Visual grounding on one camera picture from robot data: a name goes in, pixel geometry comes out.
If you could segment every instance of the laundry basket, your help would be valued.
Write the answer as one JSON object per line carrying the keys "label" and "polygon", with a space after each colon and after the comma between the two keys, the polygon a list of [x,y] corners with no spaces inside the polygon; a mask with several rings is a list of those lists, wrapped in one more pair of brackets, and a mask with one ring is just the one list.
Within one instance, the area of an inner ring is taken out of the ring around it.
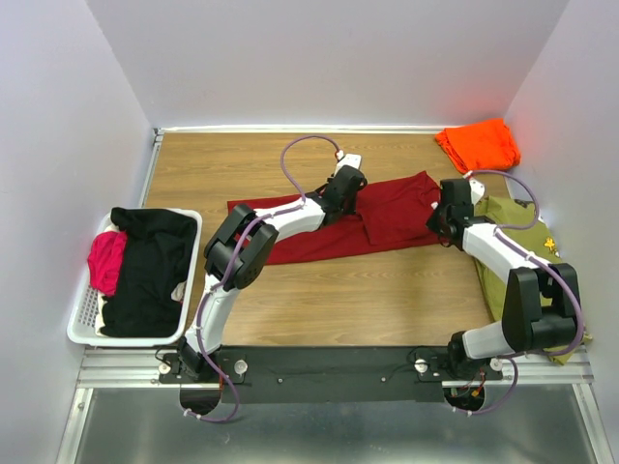
{"label": "laundry basket", "polygon": [[[195,266],[200,248],[200,234],[202,231],[202,216],[200,213],[192,210],[178,210],[168,208],[174,213],[194,218],[197,222],[197,231],[195,233],[195,241],[193,242],[192,260],[190,262],[190,271],[187,275],[187,286],[185,288],[185,298],[181,307],[181,317],[178,321],[178,329],[172,336],[166,338],[129,338],[129,337],[111,337],[100,336],[95,333],[95,317],[99,312],[97,306],[96,289],[90,286],[90,275],[88,265],[84,265],[84,272],[79,283],[79,291],[75,298],[74,307],[71,313],[69,326],[67,327],[67,335],[69,339],[75,343],[81,343],[91,346],[108,346],[116,348],[131,348],[131,347],[151,347],[158,345],[167,345],[178,340],[183,334],[185,323],[190,308],[190,295],[192,294],[193,275],[195,274]],[[107,226],[111,225],[110,215],[103,218],[99,226],[98,234],[101,234]]]}

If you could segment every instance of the bolt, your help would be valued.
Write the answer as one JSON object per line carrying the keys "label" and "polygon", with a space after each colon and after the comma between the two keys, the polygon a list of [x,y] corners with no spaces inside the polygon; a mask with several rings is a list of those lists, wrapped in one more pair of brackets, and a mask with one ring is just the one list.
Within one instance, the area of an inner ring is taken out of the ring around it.
{"label": "bolt", "polygon": [[234,371],[239,375],[243,375],[248,371],[248,364],[245,360],[239,360],[234,363]]}
{"label": "bolt", "polygon": [[490,369],[495,372],[500,372],[502,368],[503,362],[497,358],[492,358],[492,360],[490,361]]}
{"label": "bolt", "polygon": [[162,374],[162,375],[168,374],[170,372],[170,370],[172,370],[172,368],[168,364],[166,364],[164,362],[159,364],[158,371],[159,371],[160,374]]}
{"label": "bolt", "polygon": [[415,369],[420,374],[423,374],[423,373],[427,372],[427,362],[426,362],[426,360],[422,360],[421,358],[416,360],[415,361]]}

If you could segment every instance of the white backdrop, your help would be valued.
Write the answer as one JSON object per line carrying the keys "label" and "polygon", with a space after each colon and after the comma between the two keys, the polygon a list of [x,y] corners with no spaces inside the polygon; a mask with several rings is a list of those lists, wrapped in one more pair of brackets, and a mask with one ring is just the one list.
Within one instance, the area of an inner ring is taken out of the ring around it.
{"label": "white backdrop", "polygon": [[594,391],[619,458],[619,4],[572,0],[518,91],[507,120],[516,175],[543,201],[562,255],[578,272]]}
{"label": "white backdrop", "polygon": [[83,0],[7,3],[0,43],[0,462],[52,463],[78,277],[103,215],[136,205],[152,131]]}
{"label": "white backdrop", "polygon": [[503,116],[567,0],[88,0],[150,122]]}

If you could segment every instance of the wooden floor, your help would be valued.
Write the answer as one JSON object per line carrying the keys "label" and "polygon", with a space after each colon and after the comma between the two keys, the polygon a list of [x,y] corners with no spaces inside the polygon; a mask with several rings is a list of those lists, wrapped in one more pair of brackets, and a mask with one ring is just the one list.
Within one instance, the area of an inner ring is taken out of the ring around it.
{"label": "wooden floor", "polygon": [[[226,201],[294,193],[280,171],[292,133],[167,133],[148,193],[150,208],[197,210],[201,248],[225,218]],[[457,171],[424,134],[334,134],[346,153],[363,156],[370,182],[426,170],[435,181]],[[301,142],[287,166],[306,190],[333,172],[332,147]],[[501,178],[481,178],[507,195]],[[200,257],[193,318],[204,287]],[[422,246],[329,261],[268,266],[244,290],[226,325],[226,344],[445,344],[454,332],[490,322],[475,267],[456,248]]]}

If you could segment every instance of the clothing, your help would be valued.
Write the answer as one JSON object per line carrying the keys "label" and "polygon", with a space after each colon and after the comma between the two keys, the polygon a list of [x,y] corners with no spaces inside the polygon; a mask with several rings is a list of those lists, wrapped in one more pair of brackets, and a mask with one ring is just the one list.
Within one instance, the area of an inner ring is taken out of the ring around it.
{"label": "clothing", "polygon": [[[510,198],[498,198],[490,196],[484,198],[475,207],[476,216],[486,216],[492,219],[497,224],[526,224],[533,219],[535,208],[532,203],[523,203],[514,201]],[[512,240],[533,251],[539,257],[556,264],[561,262],[561,258],[557,256],[554,246],[554,240],[550,235],[550,231],[542,222],[538,222],[532,228],[526,230],[503,229],[505,235]],[[475,260],[477,273],[482,284],[482,291],[486,298],[487,305],[492,313],[492,318],[495,321],[501,320],[503,317],[503,304],[505,302],[505,294],[507,286],[503,281],[486,265]],[[542,305],[549,305],[550,300],[541,298]],[[571,354],[564,356],[550,357],[557,363],[566,363]]]}
{"label": "clothing", "polygon": [[116,292],[116,283],[127,244],[125,232],[103,232],[95,237],[88,255],[90,285],[108,296]]}
{"label": "clothing", "polygon": [[173,335],[181,303],[172,291],[187,280],[197,223],[168,210],[114,208],[111,220],[127,232],[116,294],[103,307],[107,336]]}
{"label": "clothing", "polygon": [[[187,286],[187,281],[185,280],[184,282],[179,283],[174,290],[172,290],[172,294],[170,295],[170,298],[175,301],[175,302],[183,302],[183,297],[185,296],[185,288]],[[104,299],[104,294],[102,292],[97,292],[97,309],[99,310],[97,312],[97,315],[95,316],[95,334],[99,335],[99,336],[106,336],[103,335],[103,333],[101,332],[102,328],[105,327],[105,321],[103,319],[103,306],[105,305],[106,301]]]}
{"label": "clothing", "polygon": [[[357,214],[341,217],[320,230],[278,242],[267,264],[304,263],[322,259],[375,253],[390,249],[436,244],[426,228],[440,189],[427,173],[369,184],[357,194]],[[228,201],[228,211],[239,203],[252,208],[273,208],[298,195],[280,198]]]}
{"label": "clothing", "polygon": [[520,151],[502,119],[447,128],[436,141],[462,174],[476,169],[506,170],[520,164]]}
{"label": "clothing", "polygon": [[101,329],[105,327],[105,321],[103,320],[103,307],[105,306],[105,295],[102,292],[97,292],[97,315],[95,316],[95,334],[99,336],[105,336],[101,333]]}

